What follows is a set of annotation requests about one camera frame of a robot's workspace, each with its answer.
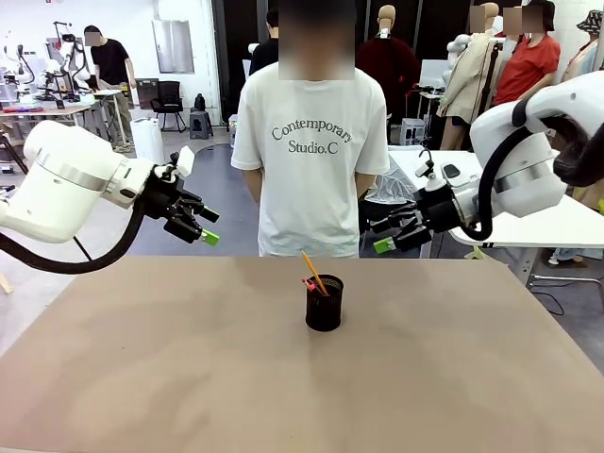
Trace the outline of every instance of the white trash bin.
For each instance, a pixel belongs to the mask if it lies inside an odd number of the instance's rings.
[[[158,165],[168,161],[163,154],[163,140],[159,130],[159,120],[155,118],[139,118],[130,123],[132,140],[137,158],[147,158]]]

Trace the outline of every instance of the green tape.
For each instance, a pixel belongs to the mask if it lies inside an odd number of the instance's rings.
[[[206,229],[204,229],[204,240],[203,241],[207,245],[211,245],[212,247],[214,247],[216,244],[218,244],[218,241],[220,241],[220,236],[218,236],[215,233],[212,233],[211,231],[207,231]]]
[[[396,249],[396,245],[394,245],[394,240],[392,237],[382,239],[381,241],[377,241],[374,243],[374,250],[378,255],[382,253],[390,252]]]

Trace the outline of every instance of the person in black shirt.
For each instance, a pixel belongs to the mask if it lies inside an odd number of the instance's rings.
[[[249,74],[252,75],[269,64],[279,61],[279,13],[278,10],[270,9],[266,13],[266,24],[268,33],[271,36],[270,40],[263,42],[252,55],[252,65]]]
[[[121,90],[124,86],[136,88],[134,68],[130,56],[119,41],[105,38],[94,25],[84,29],[86,44],[91,45],[92,62],[96,72],[96,80],[101,90]],[[131,142],[130,105],[123,93],[117,95],[119,114],[126,134],[126,140]]]

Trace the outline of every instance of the white t-shirt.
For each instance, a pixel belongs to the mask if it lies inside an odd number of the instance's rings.
[[[231,164],[263,167],[261,256],[358,256],[355,172],[390,167],[384,94],[360,70],[308,82],[267,66],[243,87]]]

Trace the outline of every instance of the office chair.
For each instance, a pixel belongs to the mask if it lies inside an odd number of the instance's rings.
[[[151,99],[151,108],[157,114],[156,118],[159,118],[159,114],[163,113],[163,128],[161,130],[166,128],[168,113],[174,114],[178,132],[182,133],[187,130],[187,126],[180,116],[180,112],[184,111],[182,98],[180,97],[180,82],[160,81],[158,83],[158,98]]]

